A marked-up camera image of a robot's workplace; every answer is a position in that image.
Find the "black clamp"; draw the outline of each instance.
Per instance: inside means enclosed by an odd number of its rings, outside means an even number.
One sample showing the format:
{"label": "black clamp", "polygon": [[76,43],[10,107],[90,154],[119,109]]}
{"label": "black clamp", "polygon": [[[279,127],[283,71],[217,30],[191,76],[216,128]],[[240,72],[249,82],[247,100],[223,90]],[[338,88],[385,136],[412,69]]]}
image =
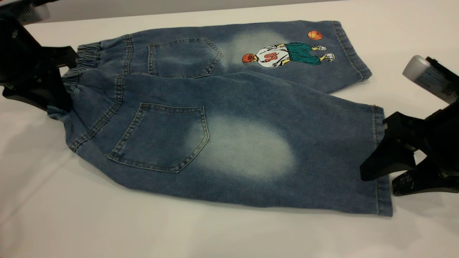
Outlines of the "black clamp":
{"label": "black clamp", "polygon": [[[459,77],[435,60],[427,60],[436,68],[436,73],[442,73],[452,82],[439,94],[456,96],[455,101],[426,119],[396,112],[383,120],[385,136],[360,166],[363,181],[408,170],[392,181],[396,196],[432,191],[459,192]],[[418,165],[414,161],[416,150],[427,155]]]}

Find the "denim shorts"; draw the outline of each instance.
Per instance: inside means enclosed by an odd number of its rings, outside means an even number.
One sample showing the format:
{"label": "denim shorts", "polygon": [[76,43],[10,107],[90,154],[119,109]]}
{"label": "denim shorts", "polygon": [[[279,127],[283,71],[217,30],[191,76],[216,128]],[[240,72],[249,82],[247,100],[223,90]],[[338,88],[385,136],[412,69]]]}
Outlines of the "denim shorts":
{"label": "denim shorts", "polygon": [[[294,42],[302,47],[287,51]],[[384,135],[382,108],[328,95],[371,76],[339,22],[154,29],[78,55],[63,77],[73,109],[48,113],[70,149],[117,183],[392,215],[388,177],[359,173]]]}

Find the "elastic waistband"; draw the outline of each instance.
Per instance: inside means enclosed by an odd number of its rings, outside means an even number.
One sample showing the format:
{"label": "elastic waistband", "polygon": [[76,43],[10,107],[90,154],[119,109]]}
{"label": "elastic waistband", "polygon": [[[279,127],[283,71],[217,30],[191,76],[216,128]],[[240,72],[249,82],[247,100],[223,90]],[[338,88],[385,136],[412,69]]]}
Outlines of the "elastic waistband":
{"label": "elastic waistband", "polygon": [[343,50],[346,53],[349,60],[351,61],[352,65],[360,73],[360,75],[362,76],[362,80],[368,79],[371,76],[371,71],[355,52],[354,47],[351,44],[351,41],[349,41],[349,38],[347,37],[346,33],[344,32],[344,29],[341,26],[341,23],[337,21],[332,21],[331,23],[333,24],[333,28],[335,29],[336,35],[341,43],[341,46],[343,47]]}
{"label": "elastic waistband", "polygon": [[91,43],[78,47],[78,63],[75,69],[82,71],[85,69],[94,68],[99,60],[101,43]]}
{"label": "elastic waistband", "polygon": [[69,69],[62,76],[62,82],[64,83],[64,86],[67,88],[69,93],[72,93],[73,88],[76,86],[83,70],[96,67],[97,62],[99,61],[100,50],[100,42],[85,44],[78,47],[77,66],[75,68]]}

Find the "basketball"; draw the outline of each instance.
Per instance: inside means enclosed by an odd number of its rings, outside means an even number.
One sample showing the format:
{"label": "basketball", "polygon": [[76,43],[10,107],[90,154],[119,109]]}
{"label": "basketball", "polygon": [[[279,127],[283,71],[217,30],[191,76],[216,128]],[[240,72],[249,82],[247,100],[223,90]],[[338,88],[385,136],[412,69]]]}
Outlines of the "basketball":
{"label": "basketball", "polygon": [[317,30],[311,30],[308,33],[308,37],[313,40],[319,40],[323,38],[322,33],[318,32]]}

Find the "white surface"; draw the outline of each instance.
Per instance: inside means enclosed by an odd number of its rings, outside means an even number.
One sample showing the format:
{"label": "white surface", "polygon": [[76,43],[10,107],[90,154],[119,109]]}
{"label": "white surface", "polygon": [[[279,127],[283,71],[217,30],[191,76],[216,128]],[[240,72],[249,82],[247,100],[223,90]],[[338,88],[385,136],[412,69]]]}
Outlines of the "white surface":
{"label": "white surface", "polygon": [[51,18],[45,22],[278,6],[323,1],[336,0],[59,0],[48,4]]}
{"label": "white surface", "polygon": [[[267,13],[285,13],[270,17]],[[77,45],[149,28],[341,21],[373,76],[336,93],[424,118],[446,106],[402,75],[413,55],[459,72],[459,3],[337,1],[27,26],[42,45]],[[0,98],[3,258],[420,258],[459,254],[459,194],[393,197],[394,217],[244,208],[126,190],[66,147],[63,125]]]}

